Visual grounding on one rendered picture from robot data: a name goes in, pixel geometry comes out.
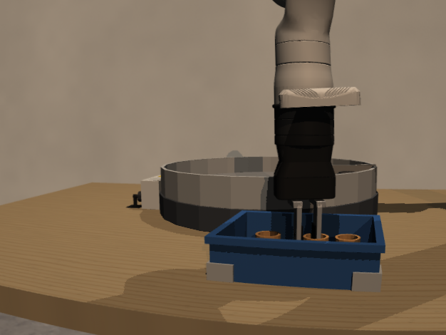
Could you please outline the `bronze bushing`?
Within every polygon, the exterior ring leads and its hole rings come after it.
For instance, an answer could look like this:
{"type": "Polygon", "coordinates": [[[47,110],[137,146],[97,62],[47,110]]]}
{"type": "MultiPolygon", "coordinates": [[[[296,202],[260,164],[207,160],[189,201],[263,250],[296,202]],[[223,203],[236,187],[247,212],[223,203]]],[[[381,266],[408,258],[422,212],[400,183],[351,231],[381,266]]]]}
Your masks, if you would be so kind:
{"type": "Polygon", "coordinates": [[[311,239],[311,233],[305,234],[303,236],[303,240],[311,240],[311,241],[328,241],[329,236],[327,234],[321,234],[321,239],[311,239]]]}
{"type": "Polygon", "coordinates": [[[256,238],[273,238],[273,239],[281,239],[281,233],[275,231],[261,231],[255,234],[256,238]],[[274,236],[276,235],[276,236],[274,236]]]}
{"type": "Polygon", "coordinates": [[[354,234],[338,234],[335,236],[335,242],[361,242],[361,237],[354,234]]]}

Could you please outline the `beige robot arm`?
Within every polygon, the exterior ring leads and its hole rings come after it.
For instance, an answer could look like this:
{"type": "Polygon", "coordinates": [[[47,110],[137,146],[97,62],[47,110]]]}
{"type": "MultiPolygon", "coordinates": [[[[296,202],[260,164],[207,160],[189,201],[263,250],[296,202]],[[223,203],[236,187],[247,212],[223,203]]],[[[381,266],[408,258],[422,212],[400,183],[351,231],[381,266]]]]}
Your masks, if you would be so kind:
{"type": "Polygon", "coordinates": [[[336,0],[273,0],[285,8],[276,28],[276,66],[314,62],[331,66],[329,32],[336,0]]]}

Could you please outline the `dark blue crate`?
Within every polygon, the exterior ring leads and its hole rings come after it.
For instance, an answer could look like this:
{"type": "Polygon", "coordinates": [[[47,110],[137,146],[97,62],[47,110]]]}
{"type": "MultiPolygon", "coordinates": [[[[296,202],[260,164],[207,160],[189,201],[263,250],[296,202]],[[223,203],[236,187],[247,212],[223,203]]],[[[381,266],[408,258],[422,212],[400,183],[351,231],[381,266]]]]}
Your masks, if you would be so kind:
{"type": "Polygon", "coordinates": [[[242,210],[204,236],[207,280],[380,292],[380,215],[322,213],[321,233],[329,240],[295,240],[293,212],[242,210]],[[281,239],[256,238],[261,231],[280,232],[281,239]],[[339,234],[361,242],[335,242],[339,234]]]}

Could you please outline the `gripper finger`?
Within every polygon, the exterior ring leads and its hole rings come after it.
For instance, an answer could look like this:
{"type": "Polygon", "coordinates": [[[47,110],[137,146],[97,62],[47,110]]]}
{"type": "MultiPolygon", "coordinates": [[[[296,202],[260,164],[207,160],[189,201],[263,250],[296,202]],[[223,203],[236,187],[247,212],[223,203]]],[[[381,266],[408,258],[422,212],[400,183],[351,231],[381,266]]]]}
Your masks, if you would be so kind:
{"type": "Polygon", "coordinates": [[[303,240],[303,226],[301,225],[303,202],[301,200],[287,200],[294,208],[294,239],[303,240]]]}
{"type": "Polygon", "coordinates": [[[322,208],[325,200],[309,200],[313,204],[313,222],[311,223],[311,239],[321,239],[322,208]]]}

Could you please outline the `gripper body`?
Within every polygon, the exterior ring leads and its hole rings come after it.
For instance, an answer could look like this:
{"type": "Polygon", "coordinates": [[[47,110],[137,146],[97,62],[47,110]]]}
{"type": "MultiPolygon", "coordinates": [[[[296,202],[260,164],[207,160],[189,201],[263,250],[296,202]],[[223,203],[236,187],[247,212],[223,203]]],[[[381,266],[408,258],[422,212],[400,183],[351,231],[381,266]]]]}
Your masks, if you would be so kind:
{"type": "Polygon", "coordinates": [[[274,196],[278,200],[336,196],[331,164],[334,108],[360,104],[356,87],[333,87],[328,64],[294,62],[276,66],[272,108],[279,157],[274,172],[274,196]]]}

